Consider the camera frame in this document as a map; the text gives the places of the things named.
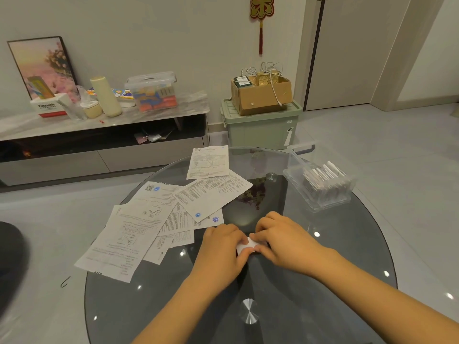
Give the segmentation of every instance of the gray tile floor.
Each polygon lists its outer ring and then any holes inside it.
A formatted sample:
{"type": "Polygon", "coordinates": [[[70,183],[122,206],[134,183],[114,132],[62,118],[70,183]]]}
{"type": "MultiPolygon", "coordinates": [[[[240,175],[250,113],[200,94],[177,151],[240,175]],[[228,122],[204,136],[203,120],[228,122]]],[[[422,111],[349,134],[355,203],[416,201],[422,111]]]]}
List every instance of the gray tile floor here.
{"type": "MultiPolygon", "coordinates": [[[[306,112],[294,142],[320,139],[358,165],[355,193],[386,237],[399,288],[459,320],[459,119],[449,116],[453,109],[382,112],[358,105],[306,112]]],[[[211,142],[227,143],[226,133],[212,134],[211,142]]],[[[148,175],[0,193],[0,219],[20,226],[32,250],[26,279],[0,323],[0,342],[88,343],[85,272],[73,264],[113,205],[148,175]]]]}

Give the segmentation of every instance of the picture frame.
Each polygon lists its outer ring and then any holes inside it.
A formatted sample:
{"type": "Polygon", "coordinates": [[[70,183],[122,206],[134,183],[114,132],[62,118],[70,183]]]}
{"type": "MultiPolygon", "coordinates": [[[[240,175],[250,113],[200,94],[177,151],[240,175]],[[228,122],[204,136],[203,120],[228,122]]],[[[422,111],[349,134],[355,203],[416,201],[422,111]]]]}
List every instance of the picture frame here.
{"type": "Polygon", "coordinates": [[[28,77],[41,77],[53,94],[78,101],[77,79],[61,36],[7,41],[31,100],[39,97],[28,77]]]}

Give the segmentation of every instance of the green plastic box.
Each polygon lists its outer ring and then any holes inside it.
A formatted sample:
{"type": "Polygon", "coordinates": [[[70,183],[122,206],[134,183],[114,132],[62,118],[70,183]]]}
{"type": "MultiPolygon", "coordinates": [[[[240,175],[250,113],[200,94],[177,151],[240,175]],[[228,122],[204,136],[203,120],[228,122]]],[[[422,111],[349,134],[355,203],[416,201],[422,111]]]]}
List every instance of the green plastic box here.
{"type": "Polygon", "coordinates": [[[285,150],[293,143],[298,115],[303,108],[294,100],[287,109],[241,116],[231,99],[222,100],[220,113],[223,125],[228,126],[231,147],[262,147],[272,150],[285,150]]]}

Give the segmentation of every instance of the cardboard box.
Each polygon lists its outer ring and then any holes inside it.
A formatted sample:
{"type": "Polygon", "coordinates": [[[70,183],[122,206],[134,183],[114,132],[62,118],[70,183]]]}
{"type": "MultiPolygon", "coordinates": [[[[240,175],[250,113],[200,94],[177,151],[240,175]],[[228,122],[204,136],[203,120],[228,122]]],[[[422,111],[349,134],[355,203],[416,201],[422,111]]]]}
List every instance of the cardboard box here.
{"type": "MultiPolygon", "coordinates": [[[[291,103],[291,82],[285,77],[279,77],[280,82],[274,83],[274,90],[281,104],[291,103]]],[[[257,86],[256,77],[249,76],[253,86],[238,88],[231,80],[231,100],[241,116],[259,113],[275,112],[281,108],[277,103],[271,84],[257,86]]]]}

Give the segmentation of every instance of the storage bin lid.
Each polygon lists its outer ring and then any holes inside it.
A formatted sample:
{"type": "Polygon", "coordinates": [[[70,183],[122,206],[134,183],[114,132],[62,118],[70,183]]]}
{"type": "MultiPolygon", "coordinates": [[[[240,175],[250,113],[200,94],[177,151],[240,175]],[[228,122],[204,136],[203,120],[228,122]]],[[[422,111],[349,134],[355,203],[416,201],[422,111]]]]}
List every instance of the storage bin lid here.
{"type": "Polygon", "coordinates": [[[172,84],[177,81],[175,74],[172,71],[151,73],[148,75],[140,75],[129,77],[124,87],[126,89],[139,89],[146,86],[159,86],[161,84],[172,84]]]}
{"type": "Polygon", "coordinates": [[[295,101],[287,104],[287,109],[278,112],[260,113],[257,115],[241,116],[237,112],[231,99],[222,100],[222,116],[226,124],[266,121],[275,118],[287,118],[298,116],[303,111],[303,108],[295,101]]]}

